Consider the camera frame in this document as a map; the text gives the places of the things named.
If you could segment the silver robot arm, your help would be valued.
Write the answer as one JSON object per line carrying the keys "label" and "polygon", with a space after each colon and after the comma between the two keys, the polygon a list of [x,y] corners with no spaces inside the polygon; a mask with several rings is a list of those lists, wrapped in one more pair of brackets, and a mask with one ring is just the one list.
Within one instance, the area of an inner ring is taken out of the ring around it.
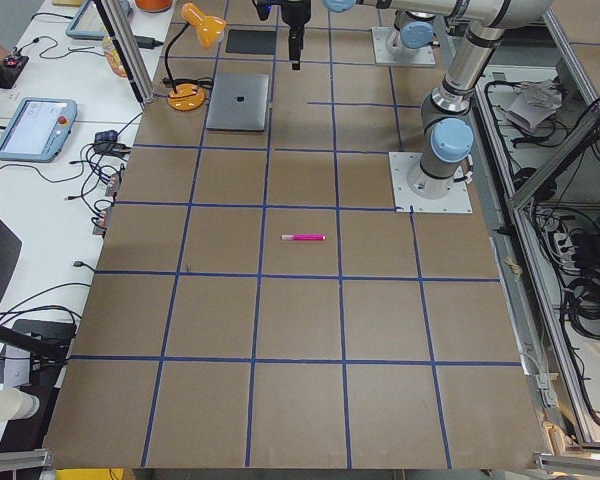
{"label": "silver robot arm", "polygon": [[538,20],[550,1],[365,1],[378,10],[416,11],[447,18],[468,18],[469,26],[440,85],[423,100],[421,118],[426,140],[419,164],[408,174],[418,196],[441,199],[469,155],[474,134],[462,119],[470,96],[504,33]]}
{"label": "silver robot arm", "polygon": [[[325,8],[332,16],[344,13],[345,7],[352,6],[343,2],[324,1]],[[435,14],[416,12],[389,7],[393,11],[393,23],[389,26],[369,28],[374,49],[375,63],[385,66],[433,67],[435,66],[433,47],[436,43],[434,31]],[[291,27],[288,36],[289,58],[292,69],[300,69],[303,49],[304,25],[298,29]]]}

